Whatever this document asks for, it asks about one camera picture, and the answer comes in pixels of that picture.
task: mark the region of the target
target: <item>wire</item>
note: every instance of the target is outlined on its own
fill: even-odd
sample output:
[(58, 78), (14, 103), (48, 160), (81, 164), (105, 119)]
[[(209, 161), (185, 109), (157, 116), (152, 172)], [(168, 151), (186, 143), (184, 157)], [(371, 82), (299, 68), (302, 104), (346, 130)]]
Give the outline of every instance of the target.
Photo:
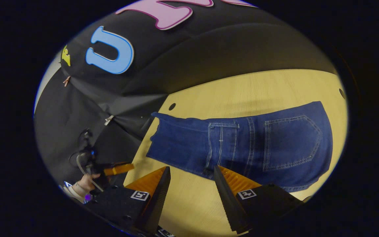
[(72, 155), (74, 155), (74, 154), (76, 154), (76, 153), (78, 153), (78, 152), (74, 152), (73, 154), (71, 154), (71, 156), (68, 157), (68, 163), (69, 163), (71, 166), (73, 166), (73, 165), (71, 164), (71, 157), (72, 157)]
[[(83, 175), (85, 175), (86, 172), (84, 172), (83, 167), (81, 167), (80, 162), (78, 161), (78, 157), (80, 157), (80, 155), (77, 155), (77, 159), (76, 159), (76, 160), (77, 160), (78, 168), (80, 168), (80, 171), (83, 173)], [(99, 187), (99, 185), (97, 185), (97, 184), (93, 181), (93, 179), (91, 179), (90, 181), (94, 184), (95, 187), (97, 187), (101, 192), (103, 192), (103, 189), (102, 189), (101, 187)]]
[(80, 146), (80, 143), (81, 143), (81, 140), (80, 140), (81, 136), (82, 136), (83, 134), (85, 134), (86, 132), (90, 133), (90, 129), (89, 129), (89, 128), (86, 128), (86, 129), (84, 129), (84, 130), (80, 133), (80, 135), (78, 135), (78, 139), (77, 139), (77, 145), (78, 145), (78, 146)]

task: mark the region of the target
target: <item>metal clip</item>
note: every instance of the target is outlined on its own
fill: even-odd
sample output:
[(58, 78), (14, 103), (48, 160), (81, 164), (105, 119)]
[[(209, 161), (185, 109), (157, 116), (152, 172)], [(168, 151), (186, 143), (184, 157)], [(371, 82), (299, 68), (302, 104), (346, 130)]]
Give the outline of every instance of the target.
[(109, 116), (109, 118), (105, 118), (105, 126), (107, 126), (109, 124), (109, 122), (113, 119), (113, 115)]

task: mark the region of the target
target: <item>jeans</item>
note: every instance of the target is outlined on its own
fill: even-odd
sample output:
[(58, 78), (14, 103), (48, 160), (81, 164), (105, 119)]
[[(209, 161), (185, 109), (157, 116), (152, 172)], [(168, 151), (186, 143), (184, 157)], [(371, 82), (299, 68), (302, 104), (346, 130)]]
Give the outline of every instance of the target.
[(328, 170), (331, 126), (322, 103), (240, 118), (175, 118), (160, 123), (147, 157), (208, 179), (221, 165), (287, 192), (307, 189)]

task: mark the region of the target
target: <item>denim seam stitching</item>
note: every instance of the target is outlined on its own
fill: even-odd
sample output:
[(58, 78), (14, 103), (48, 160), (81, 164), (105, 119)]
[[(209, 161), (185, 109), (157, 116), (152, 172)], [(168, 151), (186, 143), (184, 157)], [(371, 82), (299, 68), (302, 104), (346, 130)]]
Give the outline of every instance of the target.
[(218, 151), (218, 162), (217, 162), (217, 165), (220, 165), (220, 162), (221, 162), (221, 150), (223, 148), (223, 127), (220, 128), (220, 149)]
[[(270, 148), (269, 148), (269, 146), (270, 146), (270, 130), (269, 130), (269, 125), (273, 124), (273, 123), (283, 122), (283, 121), (293, 121), (293, 120), (301, 120), (301, 119), (307, 120), (312, 125), (312, 127), (315, 130), (317, 130), (317, 132), (318, 132), (318, 137), (317, 137), (317, 140), (316, 140), (316, 144), (314, 145), (314, 148), (312, 149), (311, 153), (308, 156), (302, 158), (301, 160), (285, 163), (283, 165), (274, 165), (274, 166), (270, 166), (269, 167), (269, 165), (268, 165), (269, 161), (270, 161)], [(266, 142), (267, 142), (267, 146), (266, 146), (267, 152), (265, 153), (266, 157), (264, 158), (263, 171), (276, 171), (276, 170), (280, 170), (280, 169), (284, 169), (284, 168), (291, 168), (293, 166), (309, 162), (309, 161), (311, 161), (313, 159), (313, 156), (315, 156), (315, 154), (317, 152), (317, 149), (319, 147), (319, 144), (321, 143), (321, 140), (322, 140), (322, 131), (320, 130), (320, 128), (309, 117), (307, 117), (306, 115), (302, 115), (302, 116), (297, 116), (297, 117), (272, 120), (272, 122), (265, 121), (265, 123), (266, 123), (266, 126), (268, 128), (268, 129), (266, 129), (268, 139), (266, 140)]]
[(246, 176), (248, 176), (251, 172), (251, 167), (252, 167), (252, 161), (254, 160), (254, 153), (255, 153), (255, 124), (254, 124), (254, 121), (252, 120), (252, 117), (249, 117), (249, 119), (251, 120), (251, 123), (252, 123), (252, 130), (253, 130), (253, 135), (254, 135), (254, 139), (252, 141), (252, 156), (251, 156), (251, 161), (249, 163), (249, 166), (248, 166), (248, 171), (247, 171), (247, 174)]
[(210, 163), (210, 159), (212, 158), (212, 142), (210, 141), (210, 124), (209, 123), (209, 134), (208, 134), (208, 137), (209, 137), (209, 147), (210, 147), (210, 151), (209, 151), (209, 154), (207, 155), (207, 164), (206, 164), (206, 167), (209, 166), (209, 163)]
[(209, 126), (239, 128), (239, 124), (231, 124), (231, 123), (210, 123)]
[(233, 155), (232, 155), (232, 163), (230, 164), (230, 168), (232, 169), (233, 167), (233, 160), (235, 159), (235, 152), (236, 152), (236, 134), (237, 134), (237, 130), (235, 128), (235, 146), (233, 147)]
[(247, 162), (246, 162), (246, 165), (245, 165), (245, 169), (244, 169), (244, 176), (245, 177), (246, 177), (246, 172), (247, 172), (247, 168), (248, 168), (249, 159), (251, 158), (251, 143), (252, 143), (252, 128), (251, 128), (251, 123), (250, 123), (250, 120), (248, 118), (246, 118), (246, 120), (248, 121), (248, 127), (249, 127), (249, 154), (248, 154), (248, 159), (247, 159)]

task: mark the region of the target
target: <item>orange block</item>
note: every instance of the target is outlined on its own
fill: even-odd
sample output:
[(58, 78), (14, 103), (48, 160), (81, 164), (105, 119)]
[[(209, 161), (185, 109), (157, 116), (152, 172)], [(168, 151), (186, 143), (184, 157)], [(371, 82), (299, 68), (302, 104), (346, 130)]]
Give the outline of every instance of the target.
[(143, 176), (135, 180), (134, 182), (128, 184), (127, 186), (125, 186), (125, 188), (148, 192), (150, 193), (150, 196), (153, 196), (153, 193), (155, 192), (155, 189), (158, 186), (159, 180), (161, 179), (165, 169), (166, 166), (156, 171), (153, 171), (150, 174), (147, 174), (146, 176)]
[(230, 190), (232, 190), (232, 193), (234, 196), (236, 196), (236, 193), (238, 192), (241, 192), (247, 189), (254, 189), (261, 186), (261, 184), (254, 182), (250, 180), (249, 178), (236, 173), (235, 171), (231, 171), (220, 165), (218, 167), (220, 168), (220, 171), (223, 174), (227, 182), (227, 185), (230, 187)]
[(122, 174), (128, 172), (134, 168), (133, 164), (117, 165), (114, 168), (104, 169), (103, 172), (106, 176)]

